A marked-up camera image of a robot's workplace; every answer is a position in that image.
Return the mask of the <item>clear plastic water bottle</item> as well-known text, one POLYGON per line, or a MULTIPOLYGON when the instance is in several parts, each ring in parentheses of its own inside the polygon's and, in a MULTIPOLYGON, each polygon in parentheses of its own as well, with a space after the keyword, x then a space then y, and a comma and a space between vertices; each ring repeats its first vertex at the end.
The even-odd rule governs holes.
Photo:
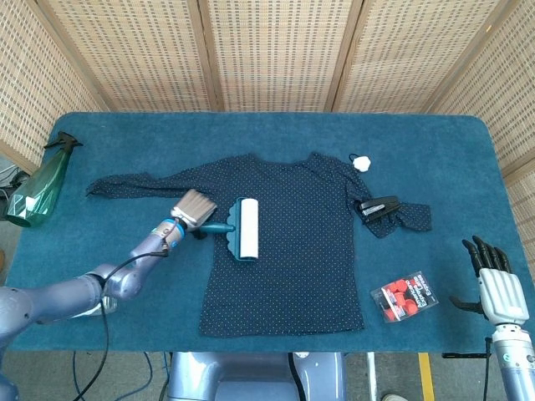
MULTIPOLYGON (((104 305, 104 312, 106 314, 108 313, 114 313, 118 306, 119 306, 119 302, 116 298, 114 297, 103 297, 102 298, 102 304, 104 305)), ((80 318, 80 317, 94 317, 94 316, 99 316, 102 314, 102 310, 101 310, 101 307, 100 307, 100 304, 98 304, 97 306, 85 311, 85 312, 81 312, 77 315, 74 315, 74 318, 80 318)))

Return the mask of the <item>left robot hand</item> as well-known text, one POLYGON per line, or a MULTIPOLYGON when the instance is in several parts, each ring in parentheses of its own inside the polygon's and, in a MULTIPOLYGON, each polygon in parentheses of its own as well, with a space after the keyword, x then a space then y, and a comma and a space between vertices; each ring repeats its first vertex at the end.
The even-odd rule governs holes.
POLYGON ((188 190, 171 209, 171 217, 185 233, 198 230, 214 213, 217 205, 198 190, 188 190))

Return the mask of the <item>green spray bottle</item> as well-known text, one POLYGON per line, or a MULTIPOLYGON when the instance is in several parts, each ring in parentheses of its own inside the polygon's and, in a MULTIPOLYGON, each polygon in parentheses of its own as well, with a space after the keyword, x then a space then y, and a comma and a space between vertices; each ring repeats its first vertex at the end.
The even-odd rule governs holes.
POLYGON ((59 131, 56 140, 45 148, 56 145, 60 149, 11 194, 5 214, 7 221, 21 227, 35 227, 52 215, 73 150, 83 144, 59 131))

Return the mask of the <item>grey robot body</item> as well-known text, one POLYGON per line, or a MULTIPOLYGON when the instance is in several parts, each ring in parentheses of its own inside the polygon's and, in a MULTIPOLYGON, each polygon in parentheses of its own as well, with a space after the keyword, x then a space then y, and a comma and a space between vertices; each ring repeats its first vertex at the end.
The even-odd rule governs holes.
POLYGON ((176 352, 166 401, 346 401, 344 355, 176 352))

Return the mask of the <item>bag of red caps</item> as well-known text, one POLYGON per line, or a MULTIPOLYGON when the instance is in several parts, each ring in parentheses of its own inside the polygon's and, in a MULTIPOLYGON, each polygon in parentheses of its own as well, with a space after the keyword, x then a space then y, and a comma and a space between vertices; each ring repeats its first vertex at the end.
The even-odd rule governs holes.
POLYGON ((422 271, 389 282, 370 295, 387 323, 404 321, 439 303, 422 271))

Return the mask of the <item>woven folding screen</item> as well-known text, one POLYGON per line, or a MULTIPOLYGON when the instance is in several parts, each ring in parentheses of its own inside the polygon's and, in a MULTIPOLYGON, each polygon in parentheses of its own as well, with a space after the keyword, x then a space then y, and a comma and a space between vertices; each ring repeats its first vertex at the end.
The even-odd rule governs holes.
POLYGON ((535 265, 535 0, 0 0, 0 157, 72 111, 471 114, 535 265))

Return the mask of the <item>teal table cloth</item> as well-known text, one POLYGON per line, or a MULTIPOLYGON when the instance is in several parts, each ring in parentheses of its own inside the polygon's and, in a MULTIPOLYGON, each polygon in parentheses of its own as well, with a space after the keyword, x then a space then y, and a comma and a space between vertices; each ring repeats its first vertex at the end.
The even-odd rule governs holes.
POLYGON ((321 113, 71 113, 55 131, 75 149, 52 216, 22 231, 8 273, 10 287, 41 287, 124 261, 165 219, 173 200, 109 200, 86 195, 106 175, 173 175, 232 155, 294 162, 312 152, 349 163, 367 155, 366 185, 375 196, 431 207, 426 233, 397 229, 379 239, 354 225, 360 331, 289 337, 208 338, 199 333, 213 240, 186 238, 150 274, 140 294, 107 321, 86 317, 34 325, 18 350, 101 349, 110 335, 120 351, 388 351, 478 353, 492 325, 455 308, 478 288, 463 239, 479 236, 505 251, 522 282, 535 341, 535 287, 485 124, 468 115, 321 113), (387 323, 370 293, 422 271, 439 303, 387 323))

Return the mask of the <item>black stapler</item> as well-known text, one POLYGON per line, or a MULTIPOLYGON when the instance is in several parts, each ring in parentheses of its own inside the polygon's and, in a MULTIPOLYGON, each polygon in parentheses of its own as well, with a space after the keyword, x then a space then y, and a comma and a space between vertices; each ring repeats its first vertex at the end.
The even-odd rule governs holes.
POLYGON ((380 217, 397 211, 400 208, 400 201, 397 196, 385 196, 374 198, 357 205, 364 223, 378 220, 380 217))

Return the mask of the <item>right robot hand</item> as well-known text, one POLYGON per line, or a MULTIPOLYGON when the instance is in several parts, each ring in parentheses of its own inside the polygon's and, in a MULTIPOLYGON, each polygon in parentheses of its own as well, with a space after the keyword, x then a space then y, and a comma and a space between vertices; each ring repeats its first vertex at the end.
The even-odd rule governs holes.
POLYGON ((471 241, 463 239, 461 243, 471 258, 479 300, 463 302, 449 296, 450 302, 464 312, 482 315, 494 326, 522 326, 529 319, 529 311, 522 284, 512 272, 507 254, 478 236, 473 236, 471 241))

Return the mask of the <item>teal lint roller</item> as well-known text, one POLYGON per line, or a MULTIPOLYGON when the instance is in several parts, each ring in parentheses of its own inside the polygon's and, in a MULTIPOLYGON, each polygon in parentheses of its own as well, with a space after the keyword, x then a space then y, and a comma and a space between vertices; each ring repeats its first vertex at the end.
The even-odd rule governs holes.
POLYGON ((201 234, 224 234, 227 249, 238 261, 256 261, 259 256, 259 203, 238 198, 231 206, 226 223, 205 223, 201 234))

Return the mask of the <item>navy polka dot shirt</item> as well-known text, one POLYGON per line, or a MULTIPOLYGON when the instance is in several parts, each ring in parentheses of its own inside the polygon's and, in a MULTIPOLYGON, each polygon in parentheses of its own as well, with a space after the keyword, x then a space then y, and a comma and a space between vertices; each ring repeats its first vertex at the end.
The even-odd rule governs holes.
POLYGON ((199 331, 202 336, 305 335, 364 327, 355 283, 354 213, 372 194, 358 171, 319 153, 293 163, 239 155, 155 177, 108 175, 91 195, 178 198, 195 189, 217 204, 221 221, 240 197, 258 202, 259 255, 238 261, 222 236, 199 331))

